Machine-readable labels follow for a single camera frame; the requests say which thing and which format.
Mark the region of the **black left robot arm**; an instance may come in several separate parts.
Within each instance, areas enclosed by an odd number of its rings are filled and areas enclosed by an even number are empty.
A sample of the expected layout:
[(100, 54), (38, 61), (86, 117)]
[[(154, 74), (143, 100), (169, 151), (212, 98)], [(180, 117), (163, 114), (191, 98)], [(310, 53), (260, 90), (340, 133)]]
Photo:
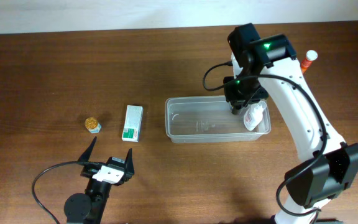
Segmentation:
[(83, 166), (81, 176), (89, 181), (83, 193), (73, 194), (66, 200), (67, 223), (100, 223), (111, 187), (124, 184), (135, 174), (131, 149), (124, 160), (110, 157), (105, 163), (90, 162), (95, 144), (93, 139), (78, 159)]

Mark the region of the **dark bottle white cap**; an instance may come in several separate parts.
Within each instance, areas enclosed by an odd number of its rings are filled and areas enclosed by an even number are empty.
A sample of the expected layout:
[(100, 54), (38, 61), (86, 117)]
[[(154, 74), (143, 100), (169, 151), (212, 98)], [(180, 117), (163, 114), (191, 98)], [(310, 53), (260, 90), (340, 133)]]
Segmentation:
[(242, 104), (236, 104), (233, 102), (229, 103), (230, 112), (234, 115), (239, 114), (242, 111), (243, 107), (244, 106)]

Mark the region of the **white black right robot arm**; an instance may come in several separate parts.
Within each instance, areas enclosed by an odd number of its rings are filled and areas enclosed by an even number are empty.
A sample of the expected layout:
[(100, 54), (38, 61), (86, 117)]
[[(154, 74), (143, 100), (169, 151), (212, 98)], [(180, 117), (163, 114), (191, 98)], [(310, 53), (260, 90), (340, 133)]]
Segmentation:
[(227, 38), (235, 68), (224, 79), (224, 94), (238, 114), (259, 101), (265, 90), (294, 140), (300, 165), (285, 173), (276, 194), (287, 189), (272, 223), (316, 223), (321, 208), (353, 183), (358, 143), (347, 144), (333, 128), (310, 91), (295, 49), (283, 34), (261, 38), (253, 24), (236, 27)]

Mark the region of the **white squeeze bottle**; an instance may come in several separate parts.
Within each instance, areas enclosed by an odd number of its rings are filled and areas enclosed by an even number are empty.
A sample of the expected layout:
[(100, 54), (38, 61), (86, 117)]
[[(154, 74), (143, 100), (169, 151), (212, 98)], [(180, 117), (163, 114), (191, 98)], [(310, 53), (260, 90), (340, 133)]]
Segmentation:
[(250, 105), (243, 119), (244, 126), (247, 128), (247, 130), (253, 131), (256, 126), (263, 120), (263, 112), (266, 108), (267, 104), (265, 101), (259, 101), (258, 103)]

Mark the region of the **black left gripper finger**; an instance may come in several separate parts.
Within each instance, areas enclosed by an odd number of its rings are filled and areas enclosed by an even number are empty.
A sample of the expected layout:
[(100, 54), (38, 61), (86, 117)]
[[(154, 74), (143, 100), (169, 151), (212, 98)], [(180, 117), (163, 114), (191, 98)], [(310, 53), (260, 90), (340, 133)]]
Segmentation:
[(86, 150), (82, 153), (82, 155), (78, 158), (78, 162), (88, 162), (90, 157), (91, 157), (91, 153), (93, 151), (94, 145), (96, 144), (97, 141), (97, 137), (94, 137), (91, 144), (86, 148)]
[(127, 152), (126, 160), (125, 160), (125, 172), (126, 175), (134, 175), (134, 165), (132, 160), (132, 149), (129, 149)]

